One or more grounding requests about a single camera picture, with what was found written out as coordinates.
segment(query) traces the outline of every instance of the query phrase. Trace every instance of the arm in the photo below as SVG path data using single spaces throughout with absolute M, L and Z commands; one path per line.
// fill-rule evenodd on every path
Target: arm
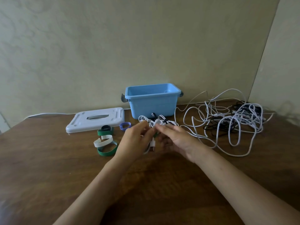
M 155 128 L 150 129 L 147 121 L 127 129 L 115 156 L 54 225 L 98 225 L 123 174 L 143 154 L 154 134 Z
M 245 224 L 300 224 L 300 213 L 178 126 L 155 126 L 159 140 L 196 163 Z

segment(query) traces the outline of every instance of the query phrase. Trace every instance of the tangled cable pile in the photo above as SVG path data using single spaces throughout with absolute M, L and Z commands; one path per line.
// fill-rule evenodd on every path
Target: tangled cable pile
M 240 101 L 237 98 L 218 99 L 222 94 L 224 94 L 225 92 L 227 92 L 229 90 L 238 91 L 239 93 L 242 94 L 244 100 Z M 200 94 L 196 95 L 194 98 L 192 98 L 183 110 L 176 107 L 175 112 L 174 112 L 175 121 L 169 121 L 162 115 L 159 115 L 155 121 L 152 121 L 145 116 L 140 116 L 139 121 L 147 120 L 149 122 L 150 127 L 153 127 L 156 123 L 159 123 L 161 125 L 170 124 L 170 125 L 181 126 L 181 127 L 187 128 L 190 131 L 190 132 L 189 131 L 187 131 L 187 132 L 190 135 L 197 137 L 200 141 L 201 141 L 201 139 L 207 139 L 207 140 L 211 141 L 212 143 L 214 143 L 214 146 L 211 148 L 217 147 L 227 155 L 235 156 L 235 157 L 243 157 L 243 156 L 248 155 L 251 151 L 253 140 L 254 140 L 256 134 L 263 131 L 263 123 L 269 121 L 272 118 L 272 116 L 274 115 L 274 113 L 263 113 L 263 108 L 261 105 L 259 105 L 257 103 L 245 102 L 246 98 L 243 95 L 243 93 L 240 90 L 235 89 L 235 88 L 228 89 L 228 90 L 222 92 L 221 94 L 219 94 L 218 96 L 213 97 L 212 99 L 208 99 L 207 101 L 197 103 L 196 104 L 197 107 L 193 106 L 193 107 L 190 107 L 187 109 L 187 107 L 191 103 L 191 101 L 193 99 L 195 99 L 197 96 L 201 95 L 202 93 L 206 93 L 206 95 L 208 97 L 207 91 L 203 91 Z M 228 106 L 228 107 L 216 105 L 217 101 L 229 100 L 229 99 L 235 99 L 235 100 L 238 100 L 238 102 L 235 105 Z M 200 108 L 202 106 L 205 107 L 206 115 L 200 110 Z M 179 125 L 176 121 L 176 110 L 177 109 L 182 112 L 187 109 L 184 114 L 184 117 L 183 117 L 183 125 Z M 188 125 L 185 122 L 185 118 L 186 118 L 188 111 L 191 109 L 197 109 L 199 118 L 197 119 L 194 116 L 192 116 L 192 125 Z M 271 114 L 271 116 L 268 119 L 266 119 L 263 117 L 263 114 Z M 242 125 L 249 126 L 253 130 L 252 131 L 242 130 L 241 129 Z M 196 127 L 200 127 L 200 126 L 203 126 L 203 128 L 204 128 L 204 135 L 197 133 Z M 206 131 L 208 131 L 208 130 L 212 131 L 214 129 L 216 129 L 216 131 L 217 131 L 216 135 L 212 134 L 213 136 L 216 137 L 215 141 L 210 139 L 206 133 Z M 228 132 L 228 140 L 229 140 L 230 145 L 233 147 L 239 145 L 242 132 L 243 133 L 253 133 L 253 137 L 251 139 L 250 146 L 249 146 L 247 153 L 244 155 L 233 155 L 233 154 L 225 152 L 222 148 L 220 148 L 218 146 L 218 139 L 220 136 L 224 135 L 224 134 L 219 135 L 220 130 Z M 231 142 L 230 134 L 232 132 L 238 133 L 238 142 L 236 144 L 233 144 Z

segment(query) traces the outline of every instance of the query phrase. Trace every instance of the person's left hand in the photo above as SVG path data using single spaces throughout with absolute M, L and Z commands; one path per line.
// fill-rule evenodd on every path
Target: person's left hand
M 156 129 L 150 128 L 147 121 L 142 121 L 126 129 L 118 146 L 115 158 L 133 163 L 143 155 L 155 132 Z

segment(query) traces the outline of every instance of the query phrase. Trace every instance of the brown tabletop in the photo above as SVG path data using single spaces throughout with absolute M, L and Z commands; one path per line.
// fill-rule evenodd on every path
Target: brown tabletop
M 177 112 L 182 124 L 184 112 Z M 191 111 L 187 124 L 191 124 Z M 125 120 L 136 124 L 130 110 Z M 28 118 L 0 135 L 0 224 L 52 224 L 80 195 L 110 157 L 98 155 L 97 131 L 68 134 L 73 115 Z M 257 135 L 246 157 L 215 149 L 269 191 L 300 209 L 299 128 L 274 117 Z M 120 142 L 123 132 L 115 128 Z M 252 135 L 232 148 L 243 154 Z M 139 159 L 122 178 L 102 224 L 243 224 L 230 204 L 195 164 L 159 147 Z

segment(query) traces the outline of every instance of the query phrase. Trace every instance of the storage box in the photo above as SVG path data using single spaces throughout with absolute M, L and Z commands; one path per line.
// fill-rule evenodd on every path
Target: storage box
M 152 118 L 151 113 L 174 115 L 177 98 L 182 96 L 174 84 L 140 85 L 127 87 L 121 100 L 129 102 L 132 117 L 138 119 L 141 115 Z

